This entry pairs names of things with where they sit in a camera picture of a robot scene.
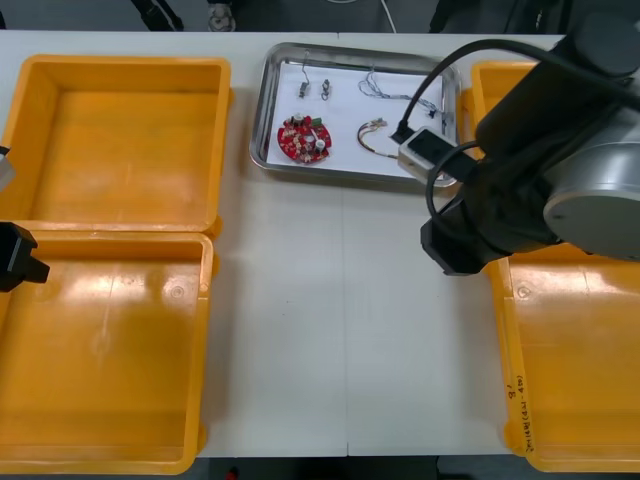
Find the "circuit board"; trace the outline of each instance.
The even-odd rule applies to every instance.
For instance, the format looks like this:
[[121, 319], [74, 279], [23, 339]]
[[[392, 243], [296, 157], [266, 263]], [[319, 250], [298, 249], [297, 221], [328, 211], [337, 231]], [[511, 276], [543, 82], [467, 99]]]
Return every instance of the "circuit board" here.
[[312, 165], [329, 156], [331, 135], [322, 119], [297, 114], [278, 129], [278, 145], [294, 162]]

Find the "white paper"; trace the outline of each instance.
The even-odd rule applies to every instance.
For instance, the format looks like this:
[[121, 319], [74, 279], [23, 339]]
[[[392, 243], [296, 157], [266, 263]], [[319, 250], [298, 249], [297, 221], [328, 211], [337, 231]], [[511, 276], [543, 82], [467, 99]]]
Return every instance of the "white paper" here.
[[[375, 155], [365, 150], [357, 141], [357, 132], [362, 124], [382, 117], [389, 125], [365, 135], [364, 140], [380, 152], [397, 155], [398, 145], [389, 136], [395, 132], [409, 102], [364, 95], [358, 89], [358, 83], [364, 80], [367, 74], [362, 70], [308, 66], [305, 67], [305, 71], [309, 76], [310, 85], [307, 95], [301, 99], [298, 92], [300, 84], [305, 81], [301, 66], [283, 63], [280, 67], [267, 162], [299, 165], [282, 152], [277, 135], [285, 119], [301, 113], [312, 118], [321, 117], [333, 143], [326, 160], [306, 168], [411, 177], [398, 166], [396, 160]], [[325, 79], [331, 82], [331, 92], [326, 102], [320, 97]], [[384, 93], [412, 96], [424, 80], [424, 76], [376, 72], [375, 79]], [[442, 78], [433, 82], [422, 98], [441, 108]], [[435, 118], [430, 118], [428, 113], [426, 108], [417, 105], [409, 119], [411, 128], [418, 130], [422, 126], [429, 126], [438, 132], [442, 131], [441, 115], [438, 113]]]

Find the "yellow storage tray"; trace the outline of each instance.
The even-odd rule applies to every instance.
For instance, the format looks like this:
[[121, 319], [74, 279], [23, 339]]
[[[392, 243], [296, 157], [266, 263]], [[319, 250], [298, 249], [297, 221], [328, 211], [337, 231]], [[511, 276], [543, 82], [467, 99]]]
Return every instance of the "yellow storage tray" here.
[[224, 59], [29, 58], [0, 215], [30, 230], [216, 234], [230, 98]]
[[[475, 118], [530, 68], [476, 65]], [[640, 265], [560, 245], [485, 271], [500, 337], [507, 445], [539, 470], [639, 472]]]
[[204, 440], [211, 241], [32, 233], [51, 271], [0, 295], [0, 472], [183, 472]]

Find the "white table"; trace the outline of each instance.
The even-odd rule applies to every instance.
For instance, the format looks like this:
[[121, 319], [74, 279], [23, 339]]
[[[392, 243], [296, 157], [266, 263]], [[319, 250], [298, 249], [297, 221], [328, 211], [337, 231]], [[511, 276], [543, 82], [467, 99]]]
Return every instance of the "white table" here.
[[[0, 127], [35, 53], [222, 56], [231, 111], [216, 242], [203, 456], [506, 452], [487, 279], [422, 252], [423, 198], [276, 180], [248, 142], [264, 56], [280, 42], [444, 56], [467, 35], [0, 32]], [[550, 47], [557, 37], [521, 37]], [[466, 85], [484, 52], [458, 62]]]

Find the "stainless steel tray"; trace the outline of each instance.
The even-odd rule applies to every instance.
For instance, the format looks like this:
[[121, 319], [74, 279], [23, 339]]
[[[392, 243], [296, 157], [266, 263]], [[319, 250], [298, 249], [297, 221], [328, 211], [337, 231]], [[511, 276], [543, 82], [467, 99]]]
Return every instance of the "stainless steel tray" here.
[[[438, 61], [419, 55], [408, 55], [394, 52], [378, 52], [353, 48], [308, 45], [302, 43], [281, 43], [274, 46], [269, 53], [262, 72], [260, 97], [256, 117], [249, 144], [251, 159], [266, 170], [278, 172], [301, 173], [314, 176], [342, 177], [351, 179], [377, 180], [393, 183], [417, 183], [417, 180], [382, 174], [344, 172], [338, 170], [308, 168], [298, 165], [277, 165], [267, 162], [269, 138], [273, 124], [280, 66], [282, 63], [296, 65], [336, 68], [342, 70], [362, 70], [368, 72], [375, 68], [376, 72], [404, 73], [427, 75], [438, 64]], [[442, 134], [458, 140], [456, 129], [456, 103], [460, 95], [460, 75], [455, 68], [449, 67], [442, 73], [442, 104], [439, 107], [442, 115]]]

